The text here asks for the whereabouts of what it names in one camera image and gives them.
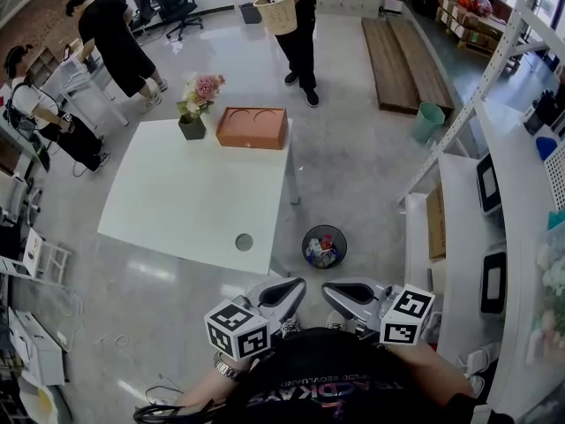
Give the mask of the white device with black screen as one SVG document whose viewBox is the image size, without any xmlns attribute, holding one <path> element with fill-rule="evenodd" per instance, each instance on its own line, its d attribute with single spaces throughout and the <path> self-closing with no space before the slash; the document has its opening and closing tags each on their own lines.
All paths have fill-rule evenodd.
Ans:
<svg viewBox="0 0 565 424">
<path fill-rule="evenodd" d="M 485 155 L 478 162 L 476 179 L 482 211 L 484 214 L 489 214 L 501 205 L 500 188 L 490 154 Z"/>
<path fill-rule="evenodd" d="M 507 253 L 492 251 L 482 261 L 479 312 L 487 316 L 501 316 L 506 310 Z"/>
</svg>

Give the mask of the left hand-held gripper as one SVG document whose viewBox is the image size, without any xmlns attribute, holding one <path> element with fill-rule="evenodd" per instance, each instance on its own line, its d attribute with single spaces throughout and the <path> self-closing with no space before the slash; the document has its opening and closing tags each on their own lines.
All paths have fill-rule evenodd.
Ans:
<svg viewBox="0 0 565 424">
<path fill-rule="evenodd" d="M 250 360 L 272 348 L 273 330 L 296 313 L 306 293 L 303 278 L 257 285 L 251 297 L 225 299 L 205 314 L 208 342 L 234 361 Z"/>
</svg>

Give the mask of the mint green bin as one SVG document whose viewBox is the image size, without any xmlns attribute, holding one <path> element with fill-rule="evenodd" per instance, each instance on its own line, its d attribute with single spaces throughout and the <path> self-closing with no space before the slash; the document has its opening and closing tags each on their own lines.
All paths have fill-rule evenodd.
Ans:
<svg viewBox="0 0 565 424">
<path fill-rule="evenodd" d="M 433 102 L 422 102 L 418 107 L 411 136 L 418 143 L 426 144 L 444 122 L 445 114 L 440 106 Z"/>
</svg>

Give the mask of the dark grey bin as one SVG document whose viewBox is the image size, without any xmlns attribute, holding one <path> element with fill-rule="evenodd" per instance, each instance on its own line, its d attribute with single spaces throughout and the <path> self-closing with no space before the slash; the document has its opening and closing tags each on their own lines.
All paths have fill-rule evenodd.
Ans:
<svg viewBox="0 0 565 424">
<path fill-rule="evenodd" d="M 258 25 L 261 23 L 262 17 L 253 3 L 240 4 L 239 10 L 246 25 Z"/>
</svg>

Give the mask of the pile of mixed trash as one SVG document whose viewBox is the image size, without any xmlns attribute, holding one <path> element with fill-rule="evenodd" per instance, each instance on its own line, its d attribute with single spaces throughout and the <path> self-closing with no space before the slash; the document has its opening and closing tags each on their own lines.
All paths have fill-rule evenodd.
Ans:
<svg viewBox="0 0 565 424">
<path fill-rule="evenodd" d="M 339 251 L 330 234 L 311 238 L 305 250 L 306 260 L 316 269 L 328 269 L 339 259 Z"/>
</svg>

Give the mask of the white desk with grommet hole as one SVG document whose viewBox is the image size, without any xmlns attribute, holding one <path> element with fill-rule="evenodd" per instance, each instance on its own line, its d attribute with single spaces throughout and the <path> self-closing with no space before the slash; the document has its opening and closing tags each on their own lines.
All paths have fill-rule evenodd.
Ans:
<svg viewBox="0 0 565 424">
<path fill-rule="evenodd" d="M 173 119 L 139 124 L 110 188 L 101 235 L 211 266 L 268 275 L 290 140 L 283 150 L 186 140 Z"/>
</svg>

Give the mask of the stack of cardboard boxes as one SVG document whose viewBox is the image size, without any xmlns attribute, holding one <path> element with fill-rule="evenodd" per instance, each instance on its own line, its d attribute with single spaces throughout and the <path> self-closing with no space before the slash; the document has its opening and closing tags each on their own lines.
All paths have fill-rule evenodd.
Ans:
<svg viewBox="0 0 565 424">
<path fill-rule="evenodd" d="M 480 16 L 459 1 L 438 0 L 435 20 L 455 36 L 457 47 L 491 57 L 504 35 L 506 23 L 491 14 Z"/>
</svg>

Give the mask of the white carton box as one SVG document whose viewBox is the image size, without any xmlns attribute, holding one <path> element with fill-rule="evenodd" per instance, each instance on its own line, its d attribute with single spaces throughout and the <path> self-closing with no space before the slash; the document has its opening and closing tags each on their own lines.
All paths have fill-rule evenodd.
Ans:
<svg viewBox="0 0 565 424">
<path fill-rule="evenodd" d="M 61 346 L 29 312 L 8 308 L 10 341 L 26 369 L 40 385 L 64 385 Z"/>
</svg>

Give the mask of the wooden plank pallet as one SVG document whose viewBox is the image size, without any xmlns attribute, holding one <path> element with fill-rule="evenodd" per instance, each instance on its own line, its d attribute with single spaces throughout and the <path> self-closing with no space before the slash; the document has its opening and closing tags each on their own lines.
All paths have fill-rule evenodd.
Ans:
<svg viewBox="0 0 565 424">
<path fill-rule="evenodd" d="M 388 23 L 403 53 L 420 102 L 431 102 L 446 117 L 455 109 L 444 79 L 419 36 L 414 24 L 402 16 L 391 16 Z"/>
<path fill-rule="evenodd" d="M 420 104 L 405 56 L 386 19 L 362 18 L 380 110 L 416 115 Z"/>
</svg>

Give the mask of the black waste bin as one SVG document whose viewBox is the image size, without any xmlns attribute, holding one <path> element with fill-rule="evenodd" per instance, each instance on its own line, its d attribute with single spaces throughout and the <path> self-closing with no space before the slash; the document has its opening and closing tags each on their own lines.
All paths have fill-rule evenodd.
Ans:
<svg viewBox="0 0 565 424">
<path fill-rule="evenodd" d="M 344 234 L 342 233 L 341 230 L 339 230 L 338 228 L 336 228 L 333 225 L 328 225 L 328 224 L 321 224 L 318 226 L 315 226 L 313 228 L 311 228 L 305 235 L 302 241 L 302 255 L 305 259 L 305 261 L 311 265 L 307 260 L 306 260 L 306 255 L 305 255 L 305 250 L 307 248 L 308 242 L 310 241 L 310 239 L 312 238 L 322 238 L 325 235 L 330 234 L 332 236 L 332 239 L 335 242 L 336 248 L 339 251 L 339 259 L 338 261 L 333 264 L 330 268 L 328 269 L 332 269 L 334 267 L 336 267 L 337 265 L 339 265 L 343 259 L 345 258 L 347 251 L 348 251 L 348 243 L 347 243 L 347 239 L 345 238 Z"/>
</svg>

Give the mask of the person's right forearm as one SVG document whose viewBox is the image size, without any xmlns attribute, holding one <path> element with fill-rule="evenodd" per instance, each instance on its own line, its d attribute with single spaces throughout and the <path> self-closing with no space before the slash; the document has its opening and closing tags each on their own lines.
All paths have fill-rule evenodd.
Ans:
<svg viewBox="0 0 565 424">
<path fill-rule="evenodd" d="M 437 404 L 444 406 L 459 394 L 476 397 L 464 375 L 425 341 L 419 340 L 415 345 L 384 344 L 384 347 L 405 365 L 420 389 Z"/>
</svg>

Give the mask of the white metal shelf rack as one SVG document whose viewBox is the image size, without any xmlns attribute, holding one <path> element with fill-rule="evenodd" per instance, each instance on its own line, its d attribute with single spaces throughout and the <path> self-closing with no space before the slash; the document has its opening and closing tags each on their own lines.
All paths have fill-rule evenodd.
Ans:
<svg viewBox="0 0 565 424">
<path fill-rule="evenodd" d="M 538 242 L 554 209 L 549 178 L 535 141 L 524 127 L 522 113 L 488 97 L 510 57 L 529 51 L 518 41 L 525 27 L 540 35 L 541 47 L 565 59 L 565 39 L 533 12 L 533 2 L 517 0 L 471 100 L 418 171 L 424 177 L 438 167 L 441 174 L 448 253 L 438 351 L 454 362 L 486 343 L 491 333 L 478 307 L 482 258 L 494 246 L 495 234 L 480 211 L 474 177 L 477 161 L 449 153 L 470 121 L 480 123 L 498 178 L 507 248 L 501 353 L 487 403 L 493 411 L 517 420 L 565 382 L 565 366 L 550 360 L 526 360 L 540 294 Z"/>
</svg>

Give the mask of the white office chair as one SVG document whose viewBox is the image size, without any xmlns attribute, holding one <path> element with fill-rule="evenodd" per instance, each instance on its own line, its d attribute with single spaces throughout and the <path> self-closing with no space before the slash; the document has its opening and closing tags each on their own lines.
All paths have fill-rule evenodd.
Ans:
<svg viewBox="0 0 565 424">
<path fill-rule="evenodd" d="M 23 218 L 32 227 L 32 217 L 41 212 L 39 200 L 43 190 L 18 174 L 9 175 L 0 170 L 0 226 L 16 225 Z"/>
</svg>

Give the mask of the orange rectangular box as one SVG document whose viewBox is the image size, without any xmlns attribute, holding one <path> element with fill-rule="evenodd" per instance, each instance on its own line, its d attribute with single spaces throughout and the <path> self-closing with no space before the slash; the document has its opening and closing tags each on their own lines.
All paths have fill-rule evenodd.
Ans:
<svg viewBox="0 0 565 424">
<path fill-rule="evenodd" d="M 225 147 L 283 150 L 288 129 L 286 109 L 227 107 L 216 138 Z"/>
</svg>

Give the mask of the silver wristwatch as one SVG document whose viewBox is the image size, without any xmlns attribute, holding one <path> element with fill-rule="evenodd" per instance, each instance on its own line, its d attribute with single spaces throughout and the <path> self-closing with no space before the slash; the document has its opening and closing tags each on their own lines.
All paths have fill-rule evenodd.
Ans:
<svg viewBox="0 0 565 424">
<path fill-rule="evenodd" d="M 214 355 L 214 367 L 215 370 L 222 376 L 230 379 L 231 381 L 234 382 L 240 382 L 241 379 L 245 376 L 246 372 L 236 369 L 234 367 L 232 367 L 231 365 L 229 365 L 228 363 L 226 363 L 223 359 L 222 359 L 222 353 L 221 352 L 216 352 Z"/>
</svg>

